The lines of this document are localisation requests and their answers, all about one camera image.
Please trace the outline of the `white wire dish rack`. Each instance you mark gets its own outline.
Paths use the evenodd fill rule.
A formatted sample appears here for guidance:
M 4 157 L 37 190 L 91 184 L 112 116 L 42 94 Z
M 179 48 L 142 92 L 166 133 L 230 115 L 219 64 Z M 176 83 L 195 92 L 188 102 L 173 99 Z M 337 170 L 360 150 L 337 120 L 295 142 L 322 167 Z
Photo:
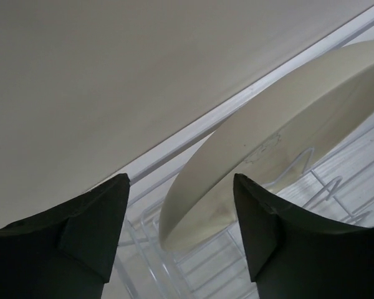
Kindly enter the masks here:
M 318 298 L 374 228 L 283 192 L 374 115 L 374 1 L 232 4 L 212 77 L 181 81 L 133 130 L 129 200 L 104 298 Z

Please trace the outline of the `cream white plate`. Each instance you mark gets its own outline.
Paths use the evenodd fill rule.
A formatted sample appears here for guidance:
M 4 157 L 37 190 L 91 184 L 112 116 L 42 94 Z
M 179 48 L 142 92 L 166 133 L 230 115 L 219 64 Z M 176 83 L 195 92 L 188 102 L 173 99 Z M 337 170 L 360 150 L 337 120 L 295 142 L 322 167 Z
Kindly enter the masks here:
M 373 113 L 374 40 L 289 72 L 231 115 L 184 165 L 161 208 L 161 248 L 190 249 L 232 224 L 235 174 L 277 193 Z

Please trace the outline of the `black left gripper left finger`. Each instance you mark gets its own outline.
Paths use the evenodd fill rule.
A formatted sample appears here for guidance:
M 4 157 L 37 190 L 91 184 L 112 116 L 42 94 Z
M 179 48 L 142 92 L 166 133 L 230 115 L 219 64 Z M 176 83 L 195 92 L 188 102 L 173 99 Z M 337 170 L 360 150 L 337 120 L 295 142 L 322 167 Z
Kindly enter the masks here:
M 128 204 L 118 174 L 80 196 L 0 229 L 0 298 L 100 298 Z

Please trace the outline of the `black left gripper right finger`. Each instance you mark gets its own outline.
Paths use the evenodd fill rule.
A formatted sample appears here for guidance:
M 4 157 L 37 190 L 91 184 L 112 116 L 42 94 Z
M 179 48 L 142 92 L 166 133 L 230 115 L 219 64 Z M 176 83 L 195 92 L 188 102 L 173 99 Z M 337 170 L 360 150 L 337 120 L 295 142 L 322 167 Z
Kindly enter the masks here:
M 374 227 L 309 212 L 243 174 L 233 194 L 260 298 L 374 298 Z

